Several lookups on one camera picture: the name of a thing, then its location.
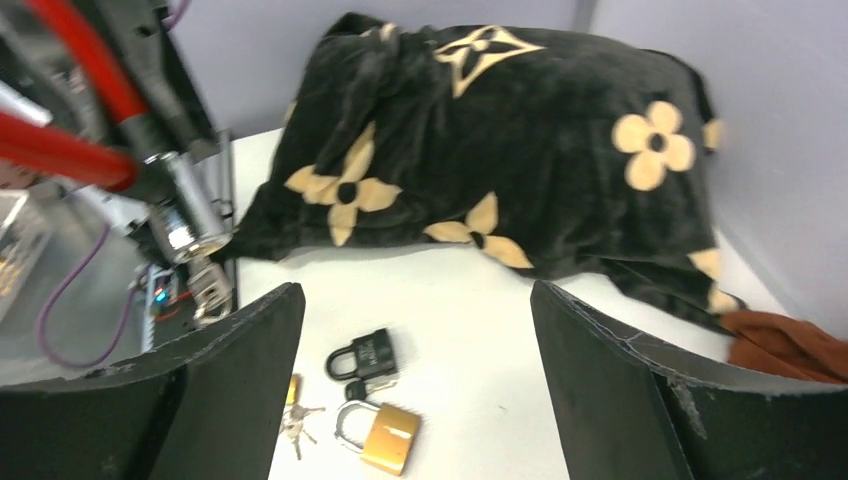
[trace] brown cloth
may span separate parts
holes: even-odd
[[[721,317],[737,337],[728,363],[783,377],[848,384],[848,342],[810,322],[765,312]]]

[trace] black fleece blanket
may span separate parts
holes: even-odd
[[[738,307],[716,287],[704,167],[717,125],[698,73],[660,52],[350,13],[315,48],[223,255],[468,244],[528,277],[605,274],[715,327]]]

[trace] key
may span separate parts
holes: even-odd
[[[289,410],[289,412],[290,412],[292,419],[299,420],[299,421],[302,422],[303,419],[308,417],[309,415],[312,415],[313,413],[321,413],[325,410],[327,410],[327,409],[324,408],[324,407],[306,408],[306,407],[303,407],[303,406],[295,403],[294,405],[291,406],[291,409]]]
[[[388,379],[381,383],[366,383],[362,380],[354,380],[345,385],[345,400],[365,400],[368,395],[395,385],[397,385],[397,380],[394,379]]]
[[[280,434],[286,434],[286,437],[288,437],[294,447],[294,453],[297,456],[298,461],[303,459],[300,451],[301,435],[305,436],[307,440],[313,444],[318,444],[318,441],[303,429],[303,419],[313,413],[319,413],[325,410],[326,409],[323,407],[306,408],[295,403],[283,414],[283,421],[280,424]]]
[[[300,452],[300,434],[303,432],[302,421],[290,419],[290,421],[286,422],[280,430],[282,430],[281,433],[286,434],[289,441],[292,443],[294,453],[297,456],[297,461],[303,460],[303,455]]]

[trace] black padlock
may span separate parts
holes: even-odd
[[[356,368],[350,372],[339,373],[333,370],[333,362],[342,355],[352,354]],[[333,380],[344,381],[358,378],[363,382],[379,377],[391,377],[398,373],[395,352],[389,338],[389,331],[381,328],[376,332],[355,338],[349,346],[340,348],[327,357],[324,366],[327,375]]]

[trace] brass padlock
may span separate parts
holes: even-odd
[[[352,442],[342,433],[342,425],[348,412],[355,408],[364,408],[377,414],[362,446]],[[420,426],[421,417],[414,413],[385,403],[377,407],[361,400],[351,400],[339,407],[335,437],[345,448],[358,453],[359,458],[366,464],[400,476]]]

